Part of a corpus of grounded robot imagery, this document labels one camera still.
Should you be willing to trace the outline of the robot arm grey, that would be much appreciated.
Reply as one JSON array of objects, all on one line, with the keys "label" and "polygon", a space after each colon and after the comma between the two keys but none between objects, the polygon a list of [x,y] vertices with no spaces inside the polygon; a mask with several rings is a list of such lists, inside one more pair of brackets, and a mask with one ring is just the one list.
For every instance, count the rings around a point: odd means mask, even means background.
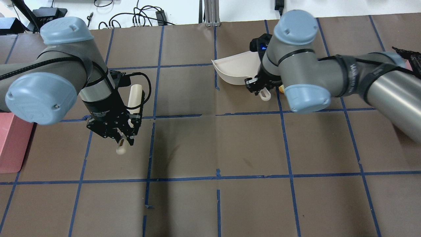
[{"label": "robot arm grey", "polygon": [[31,63],[1,65],[1,112],[26,122],[52,125],[79,97],[87,128],[119,146],[134,145],[151,81],[143,72],[108,69],[85,22],[63,17],[40,29],[46,48]]},{"label": "robot arm grey", "polygon": [[294,113],[325,109],[334,97],[357,94],[387,117],[414,141],[420,142],[420,70],[406,67],[404,58],[415,60],[417,52],[396,49],[361,56],[334,55],[318,58],[312,45],[319,27],[304,10],[281,15],[272,34],[251,42],[260,66],[255,77],[244,80],[251,93],[284,86]]}]

